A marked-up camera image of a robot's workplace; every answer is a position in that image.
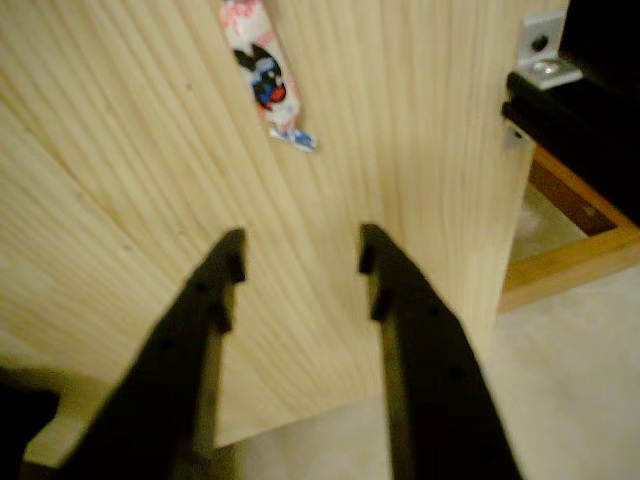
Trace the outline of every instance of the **metal corner bracket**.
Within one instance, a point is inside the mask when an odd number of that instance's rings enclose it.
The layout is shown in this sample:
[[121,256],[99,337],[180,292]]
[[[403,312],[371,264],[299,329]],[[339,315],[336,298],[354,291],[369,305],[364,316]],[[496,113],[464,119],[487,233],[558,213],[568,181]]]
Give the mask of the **metal corner bracket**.
[[558,55],[565,14],[556,12],[524,21],[516,71],[539,90],[575,82],[579,68]]

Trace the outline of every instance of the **black plastic arm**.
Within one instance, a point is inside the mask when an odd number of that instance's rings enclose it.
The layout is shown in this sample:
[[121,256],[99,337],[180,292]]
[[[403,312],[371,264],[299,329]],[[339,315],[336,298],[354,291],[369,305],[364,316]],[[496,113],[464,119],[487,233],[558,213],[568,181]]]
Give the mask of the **black plastic arm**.
[[362,225],[361,235],[394,478],[521,478],[460,322],[383,230]]
[[228,232],[187,281],[61,470],[65,479],[207,478],[222,336],[245,280],[245,234]]

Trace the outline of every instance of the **wooden frame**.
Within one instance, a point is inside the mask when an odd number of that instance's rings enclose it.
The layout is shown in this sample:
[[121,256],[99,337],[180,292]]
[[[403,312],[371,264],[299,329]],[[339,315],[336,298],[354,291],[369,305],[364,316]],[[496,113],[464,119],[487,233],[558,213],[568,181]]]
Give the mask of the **wooden frame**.
[[589,238],[512,262],[500,313],[640,263],[640,228],[541,147],[529,181]]

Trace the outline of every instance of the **wooden board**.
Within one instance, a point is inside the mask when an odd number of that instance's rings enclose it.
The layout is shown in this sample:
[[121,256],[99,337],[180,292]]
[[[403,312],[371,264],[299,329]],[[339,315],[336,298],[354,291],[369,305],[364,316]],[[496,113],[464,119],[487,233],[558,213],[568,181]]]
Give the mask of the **wooden board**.
[[565,2],[267,1],[315,154],[266,135],[219,4],[0,2],[0,360],[63,394],[29,459],[60,460],[236,225],[220,444],[381,391],[360,222],[484,350],[530,162],[505,147],[505,79],[522,20]]
[[540,146],[529,181],[590,237],[511,262],[501,313],[640,263],[640,228]]

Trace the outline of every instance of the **candy wrapper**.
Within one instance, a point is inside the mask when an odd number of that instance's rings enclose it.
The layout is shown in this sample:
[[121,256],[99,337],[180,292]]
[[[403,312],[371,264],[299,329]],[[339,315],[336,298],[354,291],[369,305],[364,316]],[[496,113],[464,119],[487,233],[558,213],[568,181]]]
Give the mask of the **candy wrapper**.
[[296,128],[300,115],[298,89],[261,0],[226,0],[220,11],[229,44],[258,103],[270,134],[305,150],[316,140]]

